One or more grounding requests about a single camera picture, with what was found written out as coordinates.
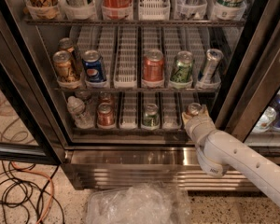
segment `refrigerator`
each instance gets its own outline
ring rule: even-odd
[[[110,20],[102,0],[93,1],[93,17],[77,19],[77,11],[58,5],[58,16],[44,19],[34,18],[29,0],[0,0],[0,90],[35,139],[33,145],[0,140],[0,160],[61,165],[75,189],[160,181],[186,190],[258,190],[234,169],[220,179],[205,174],[181,114],[189,104],[206,104],[218,129],[280,165],[280,132],[251,133],[280,89],[280,0],[245,0],[236,20],[210,20],[206,11],[176,17],[175,0],[162,0],[171,6],[157,7],[162,14],[153,18],[143,10],[144,0],[133,0],[124,20]],[[82,65],[81,86],[61,85],[53,56],[65,37],[78,56],[99,50],[104,86],[88,84]],[[155,86],[143,80],[144,55],[152,48],[162,51],[165,63],[164,79]],[[212,85],[199,87],[208,49],[220,49],[224,58]],[[177,89],[168,76],[180,50],[192,52],[195,66],[189,84]],[[113,97],[108,128],[97,113],[102,93]],[[78,128],[69,97],[86,99],[89,127]],[[143,122],[147,104],[158,108],[156,127]]]

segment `orange cable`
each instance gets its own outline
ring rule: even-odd
[[[33,174],[33,175],[42,175],[44,176],[50,183],[50,195],[49,195],[49,201],[48,201],[48,204],[44,210],[44,212],[42,213],[42,215],[40,216],[39,220],[36,222],[36,224],[39,224],[42,220],[45,219],[45,217],[47,216],[48,212],[49,212],[49,208],[51,207],[51,204],[53,202],[53,197],[54,197],[54,185],[53,185],[53,180],[46,174],[44,173],[41,173],[41,172],[37,172],[37,171],[32,171],[32,170],[29,170],[29,169],[22,169],[20,168],[14,161],[11,163],[12,166],[18,170],[18,171],[23,171],[23,172],[26,172],[26,173],[30,173],[30,174]]]

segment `beverage cooler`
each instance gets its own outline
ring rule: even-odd
[[[280,92],[280,0],[224,1],[0,0],[0,90],[35,140],[0,159],[60,164],[75,189],[257,190],[207,175],[182,120],[206,105],[280,165],[280,130],[254,130]]]

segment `plastic bag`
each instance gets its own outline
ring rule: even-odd
[[[163,184],[140,184],[92,194],[87,224],[188,224],[189,197]]]

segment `white robotic arm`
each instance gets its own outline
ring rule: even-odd
[[[217,130],[204,108],[198,116],[183,114],[202,169],[222,177],[232,166],[280,207],[280,167],[228,133]]]

